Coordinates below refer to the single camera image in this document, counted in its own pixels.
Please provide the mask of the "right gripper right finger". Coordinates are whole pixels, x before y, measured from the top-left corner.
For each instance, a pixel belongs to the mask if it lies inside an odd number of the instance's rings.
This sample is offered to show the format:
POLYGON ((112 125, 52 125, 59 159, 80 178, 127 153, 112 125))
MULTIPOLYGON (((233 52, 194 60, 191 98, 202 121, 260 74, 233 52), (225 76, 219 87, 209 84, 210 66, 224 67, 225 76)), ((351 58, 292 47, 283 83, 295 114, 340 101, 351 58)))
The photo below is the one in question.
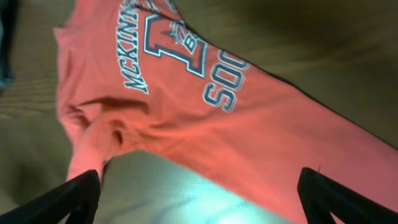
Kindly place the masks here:
POLYGON ((309 224, 397 223, 397 212, 341 185, 311 168, 301 170, 297 192, 309 224))

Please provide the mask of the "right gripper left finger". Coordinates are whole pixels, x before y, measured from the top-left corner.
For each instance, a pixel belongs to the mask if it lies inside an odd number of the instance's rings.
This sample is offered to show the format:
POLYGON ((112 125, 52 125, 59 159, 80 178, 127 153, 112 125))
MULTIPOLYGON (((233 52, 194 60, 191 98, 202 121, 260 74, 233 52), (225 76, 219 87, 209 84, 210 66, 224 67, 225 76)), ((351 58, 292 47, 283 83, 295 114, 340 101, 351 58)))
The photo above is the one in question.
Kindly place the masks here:
POLYGON ((92 224, 101 195, 99 175, 89 170, 1 215, 1 224, 92 224))

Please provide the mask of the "red printed t-shirt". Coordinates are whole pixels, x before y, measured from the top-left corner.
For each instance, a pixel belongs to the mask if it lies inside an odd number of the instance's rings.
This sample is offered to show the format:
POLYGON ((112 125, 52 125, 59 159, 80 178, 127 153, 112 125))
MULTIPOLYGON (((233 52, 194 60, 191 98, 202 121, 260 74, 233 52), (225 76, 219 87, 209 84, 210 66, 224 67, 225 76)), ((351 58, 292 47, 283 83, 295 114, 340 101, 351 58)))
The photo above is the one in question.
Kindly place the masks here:
POLYGON ((172 1, 79 0, 58 43, 67 177, 145 149, 295 223, 302 168, 397 209, 397 151, 187 27, 172 1))

